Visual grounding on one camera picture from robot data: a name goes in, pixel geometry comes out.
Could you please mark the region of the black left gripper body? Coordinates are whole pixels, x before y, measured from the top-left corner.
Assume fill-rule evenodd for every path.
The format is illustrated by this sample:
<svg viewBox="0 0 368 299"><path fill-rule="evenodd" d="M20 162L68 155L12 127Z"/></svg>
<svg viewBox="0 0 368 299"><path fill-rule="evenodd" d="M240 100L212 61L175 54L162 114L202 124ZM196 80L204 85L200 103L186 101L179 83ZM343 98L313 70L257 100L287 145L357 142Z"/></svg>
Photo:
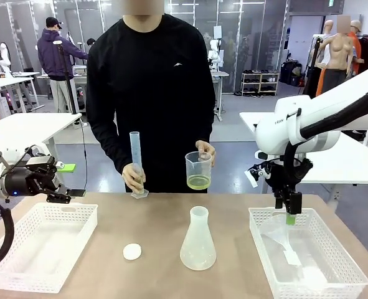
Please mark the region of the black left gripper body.
<svg viewBox="0 0 368 299"><path fill-rule="evenodd" d="M14 197L46 194L50 199L61 199L62 195L57 192L61 184L56 177L56 164L51 155L18 162L5 172L3 193Z"/></svg>

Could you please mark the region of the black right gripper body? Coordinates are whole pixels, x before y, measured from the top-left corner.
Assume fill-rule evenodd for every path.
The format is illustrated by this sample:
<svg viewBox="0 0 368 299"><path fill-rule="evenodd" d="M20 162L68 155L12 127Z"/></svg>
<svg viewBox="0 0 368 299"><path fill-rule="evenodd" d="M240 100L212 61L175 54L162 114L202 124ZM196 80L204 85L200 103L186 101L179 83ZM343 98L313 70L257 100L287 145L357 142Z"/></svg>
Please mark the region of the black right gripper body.
<svg viewBox="0 0 368 299"><path fill-rule="evenodd" d="M303 180L312 168L313 163L308 158L304 158L302 161L295 158L292 166L271 162L270 177L265 181L274 193L289 195L296 192L296 185Z"/></svg>

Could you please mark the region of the translucent plastic funnel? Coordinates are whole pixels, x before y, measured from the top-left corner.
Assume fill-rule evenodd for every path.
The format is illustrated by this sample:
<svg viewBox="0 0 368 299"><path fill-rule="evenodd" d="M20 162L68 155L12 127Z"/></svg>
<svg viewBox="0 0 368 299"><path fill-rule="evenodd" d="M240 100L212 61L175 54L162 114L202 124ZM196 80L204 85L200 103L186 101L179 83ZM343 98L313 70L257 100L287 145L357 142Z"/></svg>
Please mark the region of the translucent plastic funnel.
<svg viewBox="0 0 368 299"><path fill-rule="evenodd" d="M289 225L286 223L287 214L277 214L272 216L259 226L261 235L274 240L280 244L285 251L293 252L289 241Z"/></svg>

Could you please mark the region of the white perforated plastic basket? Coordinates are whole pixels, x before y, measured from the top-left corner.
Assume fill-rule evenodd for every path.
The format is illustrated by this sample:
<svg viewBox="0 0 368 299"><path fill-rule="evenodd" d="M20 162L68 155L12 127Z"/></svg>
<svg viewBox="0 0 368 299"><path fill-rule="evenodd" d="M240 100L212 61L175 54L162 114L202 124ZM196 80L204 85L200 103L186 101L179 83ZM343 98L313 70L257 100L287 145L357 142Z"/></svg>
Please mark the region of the white perforated plastic basket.
<svg viewBox="0 0 368 299"><path fill-rule="evenodd" d="M289 241L301 266L289 265L284 248L259 226L284 209L250 208L250 232L274 299L358 299L368 278L319 214L310 208L289 225Z"/></svg>
<svg viewBox="0 0 368 299"><path fill-rule="evenodd" d="M37 203L14 228L14 240L0 262L0 289L58 293L90 239L96 204Z"/></svg>

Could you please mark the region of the bluish plastic graduated cylinder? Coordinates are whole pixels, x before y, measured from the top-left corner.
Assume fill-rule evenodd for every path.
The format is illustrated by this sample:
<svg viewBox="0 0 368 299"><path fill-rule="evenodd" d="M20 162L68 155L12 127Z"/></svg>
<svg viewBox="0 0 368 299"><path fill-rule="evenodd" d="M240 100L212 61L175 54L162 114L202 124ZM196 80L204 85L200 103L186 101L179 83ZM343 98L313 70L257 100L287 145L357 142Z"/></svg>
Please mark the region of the bluish plastic graduated cylinder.
<svg viewBox="0 0 368 299"><path fill-rule="evenodd" d="M140 179L136 182L140 183L141 190L139 192L132 192L131 195L136 199L141 199L147 197L149 192L144 188L144 171L142 167L141 160L141 143L138 131L132 131L130 133L130 143L131 143L131 157L133 161L133 169L135 173L140 175Z"/></svg>

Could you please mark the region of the clear plastic measuring beaker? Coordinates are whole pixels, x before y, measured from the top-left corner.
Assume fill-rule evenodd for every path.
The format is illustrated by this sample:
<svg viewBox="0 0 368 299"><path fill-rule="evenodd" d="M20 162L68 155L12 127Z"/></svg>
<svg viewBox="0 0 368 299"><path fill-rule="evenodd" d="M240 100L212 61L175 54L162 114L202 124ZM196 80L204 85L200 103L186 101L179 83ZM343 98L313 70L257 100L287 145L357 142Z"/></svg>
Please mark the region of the clear plastic measuring beaker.
<svg viewBox="0 0 368 299"><path fill-rule="evenodd" d="M193 151L185 155L187 185L196 191L206 190L211 183L212 156Z"/></svg>

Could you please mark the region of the translucent plastic conical flask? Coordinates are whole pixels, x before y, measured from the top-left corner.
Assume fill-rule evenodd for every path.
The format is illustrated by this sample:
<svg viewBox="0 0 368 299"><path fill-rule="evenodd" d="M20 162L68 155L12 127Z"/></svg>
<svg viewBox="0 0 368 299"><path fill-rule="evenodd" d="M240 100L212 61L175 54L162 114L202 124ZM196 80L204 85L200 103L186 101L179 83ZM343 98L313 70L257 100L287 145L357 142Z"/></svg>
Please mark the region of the translucent plastic conical flask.
<svg viewBox="0 0 368 299"><path fill-rule="evenodd" d="M190 223L181 246L180 259L191 270L207 270L217 258L208 225L209 212L203 206L194 206L189 214Z"/></svg>

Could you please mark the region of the person's left forearm black sleeve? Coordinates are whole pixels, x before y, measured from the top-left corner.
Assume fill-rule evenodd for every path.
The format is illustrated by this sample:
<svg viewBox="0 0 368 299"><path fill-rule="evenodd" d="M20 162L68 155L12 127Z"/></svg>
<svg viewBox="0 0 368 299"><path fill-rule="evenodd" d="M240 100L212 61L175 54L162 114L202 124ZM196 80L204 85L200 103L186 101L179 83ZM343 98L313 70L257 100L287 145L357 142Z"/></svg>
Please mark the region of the person's left forearm black sleeve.
<svg viewBox="0 0 368 299"><path fill-rule="evenodd" d="M199 116L198 140L210 141L212 125L214 123L214 108L202 110Z"/></svg>

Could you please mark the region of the person's right forearm black sleeve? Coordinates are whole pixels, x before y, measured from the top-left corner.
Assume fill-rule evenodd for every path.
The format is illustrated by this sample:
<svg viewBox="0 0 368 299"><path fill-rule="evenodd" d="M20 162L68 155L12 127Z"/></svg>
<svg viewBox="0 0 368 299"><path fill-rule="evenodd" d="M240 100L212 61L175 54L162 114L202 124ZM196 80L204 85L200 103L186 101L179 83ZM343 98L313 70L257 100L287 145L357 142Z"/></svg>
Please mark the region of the person's right forearm black sleeve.
<svg viewBox="0 0 368 299"><path fill-rule="evenodd" d="M123 174L125 166L132 162L119 137L114 121L89 121L92 133L102 150L112 160L118 173Z"/></svg>

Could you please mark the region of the person's right hand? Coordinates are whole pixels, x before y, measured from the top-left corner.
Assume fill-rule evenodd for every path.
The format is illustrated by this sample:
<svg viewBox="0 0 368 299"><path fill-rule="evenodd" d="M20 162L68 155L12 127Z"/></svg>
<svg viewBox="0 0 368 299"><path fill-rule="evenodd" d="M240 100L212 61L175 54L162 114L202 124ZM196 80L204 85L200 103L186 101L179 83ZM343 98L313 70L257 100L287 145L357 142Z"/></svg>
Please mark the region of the person's right hand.
<svg viewBox="0 0 368 299"><path fill-rule="evenodd" d="M143 183L146 181L146 175L143 169L139 169L136 164L127 164L122 170L122 178L127 187L136 193L142 193Z"/></svg>

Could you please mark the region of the person's left hand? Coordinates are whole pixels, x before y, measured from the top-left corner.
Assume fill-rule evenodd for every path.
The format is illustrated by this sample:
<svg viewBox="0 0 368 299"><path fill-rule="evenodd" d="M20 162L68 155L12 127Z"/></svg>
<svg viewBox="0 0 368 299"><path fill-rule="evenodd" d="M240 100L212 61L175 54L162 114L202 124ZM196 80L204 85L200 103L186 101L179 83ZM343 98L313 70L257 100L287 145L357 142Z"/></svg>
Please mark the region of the person's left hand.
<svg viewBox="0 0 368 299"><path fill-rule="evenodd" d="M206 158L208 156L211 157L211 166L214 167L215 164L215 148L208 142L198 140L196 141L196 148L202 158Z"/></svg>

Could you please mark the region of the white paper slip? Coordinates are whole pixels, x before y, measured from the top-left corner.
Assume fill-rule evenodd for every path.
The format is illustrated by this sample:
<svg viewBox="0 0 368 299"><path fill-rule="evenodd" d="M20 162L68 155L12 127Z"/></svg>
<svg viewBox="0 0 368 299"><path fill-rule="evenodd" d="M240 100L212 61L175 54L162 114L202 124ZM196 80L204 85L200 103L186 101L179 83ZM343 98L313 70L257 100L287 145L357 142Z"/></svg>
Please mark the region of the white paper slip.
<svg viewBox="0 0 368 299"><path fill-rule="evenodd" d="M301 266L301 261L297 255L297 253L293 250L285 250L284 251L285 259L289 265Z"/></svg>

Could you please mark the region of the black tripod pole white head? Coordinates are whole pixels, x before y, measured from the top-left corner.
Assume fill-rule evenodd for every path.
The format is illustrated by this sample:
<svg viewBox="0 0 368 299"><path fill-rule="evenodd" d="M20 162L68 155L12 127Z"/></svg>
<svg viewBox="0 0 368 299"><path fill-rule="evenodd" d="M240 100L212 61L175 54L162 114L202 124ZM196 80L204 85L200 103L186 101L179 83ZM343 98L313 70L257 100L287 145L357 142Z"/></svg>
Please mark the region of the black tripod pole white head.
<svg viewBox="0 0 368 299"><path fill-rule="evenodd" d="M53 41L53 45L56 46L60 59L62 61L63 67L64 67L64 77L65 77L65 85L66 85L66 89L67 89L67 94L68 94L68 99L70 101L70 109L72 114L77 114L77 109L75 106L75 101L73 98L73 92L72 92L72 86L70 83L70 77L69 77L69 72L68 72L68 68L67 68L67 64L65 61L65 52L64 52L64 48L62 45L62 41L61 40L55 40Z"/></svg>

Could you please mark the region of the white round cap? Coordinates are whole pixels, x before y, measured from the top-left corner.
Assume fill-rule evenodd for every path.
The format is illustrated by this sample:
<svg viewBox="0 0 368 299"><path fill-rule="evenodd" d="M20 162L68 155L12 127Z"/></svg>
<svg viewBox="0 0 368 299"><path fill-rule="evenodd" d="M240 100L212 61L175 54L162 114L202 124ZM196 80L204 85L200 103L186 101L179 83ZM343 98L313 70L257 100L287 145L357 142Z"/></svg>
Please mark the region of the white round cap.
<svg viewBox="0 0 368 299"><path fill-rule="evenodd" d="M141 256L142 249L139 244L131 243L123 248L123 257L126 260L136 260Z"/></svg>

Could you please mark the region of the white shoe rack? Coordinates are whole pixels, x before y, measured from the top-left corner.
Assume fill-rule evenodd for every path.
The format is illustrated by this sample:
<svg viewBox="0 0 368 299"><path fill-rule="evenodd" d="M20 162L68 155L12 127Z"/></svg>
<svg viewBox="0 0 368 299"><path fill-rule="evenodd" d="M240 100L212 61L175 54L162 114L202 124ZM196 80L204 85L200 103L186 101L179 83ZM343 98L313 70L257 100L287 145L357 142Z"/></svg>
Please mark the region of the white shoe rack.
<svg viewBox="0 0 368 299"><path fill-rule="evenodd" d="M277 70L244 70L240 81L242 96L276 95L280 74Z"/></svg>

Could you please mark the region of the black bags pile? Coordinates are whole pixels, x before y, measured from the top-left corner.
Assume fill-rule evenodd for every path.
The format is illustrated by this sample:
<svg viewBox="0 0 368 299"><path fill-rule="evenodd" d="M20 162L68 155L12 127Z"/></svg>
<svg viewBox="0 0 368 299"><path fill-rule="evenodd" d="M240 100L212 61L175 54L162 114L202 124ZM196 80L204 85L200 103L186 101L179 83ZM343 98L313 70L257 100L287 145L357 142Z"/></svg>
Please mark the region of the black bags pile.
<svg viewBox="0 0 368 299"><path fill-rule="evenodd" d="M302 64L297 60L283 62L280 69L280 82L297 87L302 74Z"/></svg>

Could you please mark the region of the white background desk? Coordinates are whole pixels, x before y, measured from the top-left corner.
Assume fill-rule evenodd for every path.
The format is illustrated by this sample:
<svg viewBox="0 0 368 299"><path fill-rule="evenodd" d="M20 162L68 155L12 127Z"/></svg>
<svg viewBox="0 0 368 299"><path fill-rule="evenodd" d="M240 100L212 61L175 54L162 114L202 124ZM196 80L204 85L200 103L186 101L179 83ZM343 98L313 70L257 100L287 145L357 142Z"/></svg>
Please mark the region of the white background desk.
<svg viewBox="0 0 368 299"><path fill-rule="evenodd" d="M35 76L38 72L22 72L15 76L0 78L0 105L2 108L9 108L15 113L34 112L44 105L39 103L37 92L34 86ZM35 104L32 101L30 91L22 92L21 87L25 87L26 83L32 89Z"/></svg>

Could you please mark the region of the black tripod with legs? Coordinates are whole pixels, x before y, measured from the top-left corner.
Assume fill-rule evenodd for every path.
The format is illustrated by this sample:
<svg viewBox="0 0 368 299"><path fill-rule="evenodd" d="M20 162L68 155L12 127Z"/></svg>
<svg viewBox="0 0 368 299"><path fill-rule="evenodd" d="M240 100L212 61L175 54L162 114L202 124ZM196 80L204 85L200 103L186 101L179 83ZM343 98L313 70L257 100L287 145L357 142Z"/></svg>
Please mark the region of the black tripod with legs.
<svg viewBox="0 0 368 299"><path fill-rule="evenodd" d="M310 98L316 96L319 76L321 74L321 68L317 66L318 51L323 41L322 34L315 34L311 44L311 50L309 53L309 59L306 66L306 85L304 88L304 94L307 94Z"/></svg>

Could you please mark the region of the person in purple hoodie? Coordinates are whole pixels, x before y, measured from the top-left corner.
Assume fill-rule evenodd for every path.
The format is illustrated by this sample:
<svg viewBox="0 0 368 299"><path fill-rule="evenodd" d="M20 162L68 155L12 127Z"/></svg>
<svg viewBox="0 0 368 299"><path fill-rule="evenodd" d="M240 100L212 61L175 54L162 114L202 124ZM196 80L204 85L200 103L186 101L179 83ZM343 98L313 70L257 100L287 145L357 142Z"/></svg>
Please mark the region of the person in purple hoodie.
<svg viewBox="0 0 368 299"><path fill-rule="evenodd" d="M75 88L70 58L87 60L88 54L63 38L59 33L61 29L58 19L48 17L45 20L42 35L37 41L37 53L41 68L50 80L56 111L71 113L72 105L65 80L65 71L68 72L71 87Z"/></svg>

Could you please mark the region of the person in black sweater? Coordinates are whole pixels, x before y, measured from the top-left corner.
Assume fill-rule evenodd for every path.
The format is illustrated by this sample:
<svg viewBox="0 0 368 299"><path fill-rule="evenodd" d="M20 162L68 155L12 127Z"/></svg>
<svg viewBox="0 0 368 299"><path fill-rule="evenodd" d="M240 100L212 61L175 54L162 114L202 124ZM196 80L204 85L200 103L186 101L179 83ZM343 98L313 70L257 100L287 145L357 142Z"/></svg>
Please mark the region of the person in black sweater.
<svg viewBox="0 0 368 299"><path fill-rule="evenodd" d="M144 188L189 193L185 155L198 151L199 116L215 107L202 34L164 11L164 0L114 0L122 18L91 47L87 118L114 121L131 157L138 131Z"/></svg>

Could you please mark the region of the bare skin-colour mannequin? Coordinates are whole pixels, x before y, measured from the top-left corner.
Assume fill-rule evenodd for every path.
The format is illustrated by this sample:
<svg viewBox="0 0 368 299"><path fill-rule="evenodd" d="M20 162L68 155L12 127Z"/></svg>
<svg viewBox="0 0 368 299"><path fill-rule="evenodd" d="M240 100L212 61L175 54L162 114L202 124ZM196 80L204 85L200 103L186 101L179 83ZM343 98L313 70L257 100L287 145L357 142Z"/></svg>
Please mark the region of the bare skin-colour mannequin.
<svg viewBox="0 0 368 299"><path fill-rule="evenodd" d="M329 60L323 65L319 76L316 95L319 96L344 83L351 76L353 44L348 36L351 31L351 17L337 17L336 34L323 40L319 52L329 48Z"/></svg>

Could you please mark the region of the mannequin in orange clothes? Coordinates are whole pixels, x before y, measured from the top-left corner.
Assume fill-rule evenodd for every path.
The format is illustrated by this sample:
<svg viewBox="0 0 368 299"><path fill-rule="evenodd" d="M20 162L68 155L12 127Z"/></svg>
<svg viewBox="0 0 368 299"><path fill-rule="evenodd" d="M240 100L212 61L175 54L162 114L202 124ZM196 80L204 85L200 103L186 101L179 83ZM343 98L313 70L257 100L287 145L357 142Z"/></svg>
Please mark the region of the mannequin in orange clothes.
<svg viewBox="0 0 368 299"><path fill-rule="evenodd" d="M353 44L353 58L351 67L351 76L354 77L359 73L359 66L364 63L364 59L361 58L362 49L361 43L357 36L361 31L361 22L359 20L351 21L351 31L348 36L352 39Z"/></svg>

